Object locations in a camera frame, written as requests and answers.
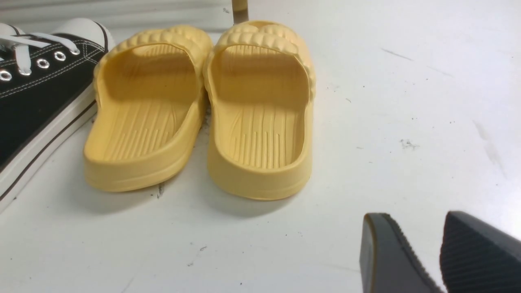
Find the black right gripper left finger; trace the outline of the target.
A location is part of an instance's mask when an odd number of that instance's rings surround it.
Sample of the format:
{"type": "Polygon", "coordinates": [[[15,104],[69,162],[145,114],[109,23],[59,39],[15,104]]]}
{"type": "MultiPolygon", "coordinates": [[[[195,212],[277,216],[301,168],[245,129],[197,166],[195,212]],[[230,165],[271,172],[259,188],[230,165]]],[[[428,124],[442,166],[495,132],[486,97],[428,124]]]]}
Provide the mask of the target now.
{"type": "Polygon", "coordinates": [[[387,213],[363,216],[359,265],[364,293],[442,292],[387,213]]]}

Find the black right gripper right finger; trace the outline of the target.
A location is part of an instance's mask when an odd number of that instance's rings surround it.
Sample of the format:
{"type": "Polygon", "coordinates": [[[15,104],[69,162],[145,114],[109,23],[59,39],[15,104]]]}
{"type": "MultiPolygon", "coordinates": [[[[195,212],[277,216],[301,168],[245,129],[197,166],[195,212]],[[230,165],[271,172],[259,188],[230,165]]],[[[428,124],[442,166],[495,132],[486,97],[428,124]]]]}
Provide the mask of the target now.
{"type": "Polygon", "coordinates": [[[519,293],[521,243],[470,214],[450,211],[440,269],[449,293],[519,293]]]}

